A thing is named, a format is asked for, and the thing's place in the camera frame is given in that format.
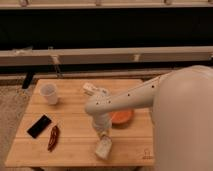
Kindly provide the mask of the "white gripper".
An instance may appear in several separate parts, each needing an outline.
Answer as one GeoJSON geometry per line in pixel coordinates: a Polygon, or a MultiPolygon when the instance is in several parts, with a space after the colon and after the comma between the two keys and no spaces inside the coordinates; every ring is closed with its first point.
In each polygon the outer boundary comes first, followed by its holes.
{"type": "Polygon", "coordinates": [[[98,132],[97,135],[99,138],[103,136],[102,132],[104,131],[106,131],[105,136],[111,137],[110,132],[107,131],[112,126],[111,118],[108,114],[95,116],[92,121],[92,126],[98,132]]]}

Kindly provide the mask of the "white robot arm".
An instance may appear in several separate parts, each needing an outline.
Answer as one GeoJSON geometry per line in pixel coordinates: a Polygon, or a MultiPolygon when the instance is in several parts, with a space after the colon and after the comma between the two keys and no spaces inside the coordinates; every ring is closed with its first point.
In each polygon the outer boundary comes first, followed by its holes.
{"type": "Polygon", "coordinates": [[[213,171],[213,68],[191,66],[116,95],[94,95],[91,116],[152,109],[154,170],[213,171]]]}

